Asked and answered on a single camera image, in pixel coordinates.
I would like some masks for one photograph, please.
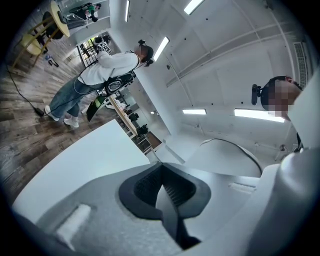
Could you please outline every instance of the person's arm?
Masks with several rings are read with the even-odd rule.
[[[117,69],[124,67],[135,67],[138,63],[138,57],[134,53],[118,53],[109,55],[105,51],[100,51],[98,61],[104,68]]]

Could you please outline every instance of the white sweatshirt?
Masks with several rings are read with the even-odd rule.
[[[109,77],[121,76],[133,70],[140,62],[138,56],[131,52],[121,52],[109,55],[105,51],[98,54],[98,63],[85,69],[78,80],[88,86],[101,84]]]

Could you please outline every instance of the blue jeans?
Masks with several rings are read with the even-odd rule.
[[[66,112],[73,117],[78,117],[79,102],[89,92],[102,89],[104,84],[86,85],[78,80],[79,76],[74,77],[55,94],[51,103],[50,110],[53,116],[61,118]]]

